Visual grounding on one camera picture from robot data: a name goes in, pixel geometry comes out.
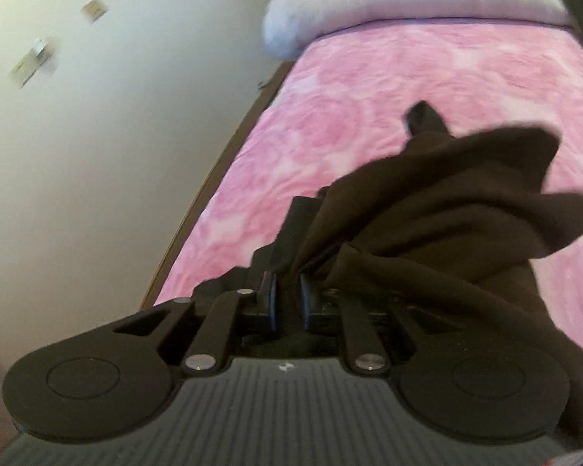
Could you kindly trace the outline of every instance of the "wall switch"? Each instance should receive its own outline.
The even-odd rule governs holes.
[[[95,22],[101,16],[103,16],[108,10],[106,4],[101,0],[91,0],[84,7],[82,7],[82,12],[91,20]]]
[[[34,55],[29,52],[26,54],[19,63],[11,70],[11,77],[20,87],[23,87],[26,82],[35,74],[39,64]]]

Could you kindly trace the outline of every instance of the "gray ribbed surface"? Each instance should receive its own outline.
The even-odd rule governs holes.
[[[546,437],[455,442],[410,417],[384,380],[351,375],[337,359],[290,362],[283,372],[277,360],[236,359],[222,375],[185,382],[156,421],[105,442],[23,435],[0,466],[539,466],[563,452]]]

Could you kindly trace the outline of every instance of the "brown fabric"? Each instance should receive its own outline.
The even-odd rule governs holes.
[[[571,381],[563,424],[583,444],[583,351],[554,326],[529,265],[583,234],[582,194],[541,193],[558,146],[537,127],[421,132],[328,189],[293,270],[392,289],[547,352]]]

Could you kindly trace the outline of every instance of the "logo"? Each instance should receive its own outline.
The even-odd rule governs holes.
[[[278,365],[278,369],[281,370],[282,372],[288,373],[292,370],[295,370],[296,365],[292,363],[281,363],[280,365]]]

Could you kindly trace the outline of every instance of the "pink blanket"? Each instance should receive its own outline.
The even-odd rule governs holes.
[[[425,99],[456,135],[515,122],[563,135],[549,191],[583,190],[583,50],[563,30],[516,23],[386,21],[306,50],[264,112],[172,268],[157,303],[270,243],[290,201],[398,153]],[[557,326],[583,347],[583,237],[534,261]]]

